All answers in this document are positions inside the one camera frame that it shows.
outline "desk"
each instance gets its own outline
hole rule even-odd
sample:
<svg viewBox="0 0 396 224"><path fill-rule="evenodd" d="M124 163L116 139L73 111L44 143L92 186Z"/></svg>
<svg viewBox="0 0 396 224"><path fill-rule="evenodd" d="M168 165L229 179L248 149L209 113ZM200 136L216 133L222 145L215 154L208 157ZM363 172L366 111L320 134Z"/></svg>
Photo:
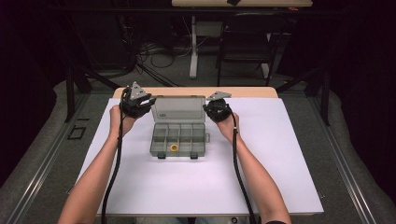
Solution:
<svg viewBox="0 0 396 224"><path fill-rule="evenodd" d="M250 150L264 164L284 197L291 214L322 213L311 175L292 129L289 116L273 88L144 88L152 94L200 94L227 91L227 103L240 115L241 133ZM114 97L120 96L118 89ZM112 98L81 168L82 174L106 140L108 110L120 99ZM132 217L247 216L248 209L234 170L230 144L206 118L210 142L198 160L166 158L149 153L154 121L145 115L123 138L117 180L110 193L107 214ZM250 197L253 211L258 213Z"/></svg>
<svg viewBox="0 0 396 224"><path fill-rule="evenodd" d="M174 7L233 7L226 0L172 0ZM311 7L311 0L243 0L238 7ZM190 78L197 77L198 53L196 42L196 20L191 20L191 65Z"/></svg>

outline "wooden table edge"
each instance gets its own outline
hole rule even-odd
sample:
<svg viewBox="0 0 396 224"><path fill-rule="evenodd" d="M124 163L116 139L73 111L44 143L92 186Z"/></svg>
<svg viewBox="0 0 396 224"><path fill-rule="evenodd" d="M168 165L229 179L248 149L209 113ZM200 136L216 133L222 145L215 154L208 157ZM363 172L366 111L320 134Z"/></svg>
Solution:
<svg viewBox="0 0 396 224"><path fill-rule="evenodd" d="M117 88L113 98L120 98L125 87ZM216 91L230 93L232 97L278 98L272 87L142 87L146 93L156 95L204 95L210 96Z"/></svg>

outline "shirt sleeve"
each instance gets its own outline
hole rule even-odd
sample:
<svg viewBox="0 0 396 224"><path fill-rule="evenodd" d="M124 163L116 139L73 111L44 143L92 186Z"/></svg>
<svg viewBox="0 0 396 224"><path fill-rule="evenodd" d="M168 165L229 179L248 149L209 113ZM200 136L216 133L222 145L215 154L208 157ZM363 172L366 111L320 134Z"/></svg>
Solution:
<svg viewBox="0 0 396 224"><path fill-rule="evenodd" d="M282 221L269 221L266 224L286 224L286 223L284 223Z"/></svg>

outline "black controller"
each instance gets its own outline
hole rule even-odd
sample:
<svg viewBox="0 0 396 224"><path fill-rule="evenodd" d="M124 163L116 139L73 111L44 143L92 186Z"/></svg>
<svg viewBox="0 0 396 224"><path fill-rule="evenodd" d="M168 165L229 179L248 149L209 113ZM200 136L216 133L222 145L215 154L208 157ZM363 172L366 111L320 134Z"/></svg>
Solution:
<svg viewBox="0 0 396 224"><path fill-rule="evenodd" d="M216 91L207 98L206 100L209 100L209 103L207 105L203 105L207 116L215 122L221 122L227 119L233 111L223 98L230 96L231 94L229 93Z"/></svg>
<svg viewBox="0 0 396 224"><path fill-rule="evenodd" d="M134 82L132 88L127 87L122 91L120 107L122 112L134 119L147 114L151 106L155 104L155 98L150 99L151 94L146 93Z"/></svg>

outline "black curtain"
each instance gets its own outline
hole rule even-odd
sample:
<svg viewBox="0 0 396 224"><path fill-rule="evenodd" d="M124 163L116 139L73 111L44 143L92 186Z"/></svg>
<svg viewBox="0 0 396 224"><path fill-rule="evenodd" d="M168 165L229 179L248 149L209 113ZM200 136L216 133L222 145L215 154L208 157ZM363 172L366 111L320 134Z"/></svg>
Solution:
<svg viewBox="0 0 396 224"><path fill-rule="evenodd" d="M354 148L378 186L396 202L395 17L387 4L369 0L316 0L313 9L350 6L360 18L333 63L331 90L341 99ZM297 77L316 67L341 25L330 19L298 21L277 72Z"/></svg>
<svg viewBox="0 0 396 224"><path fill-rule="evenodd" d="M45 24L35 1L0 1L1 185L47 121L56 102L53 87L64 80Z"/></svg>

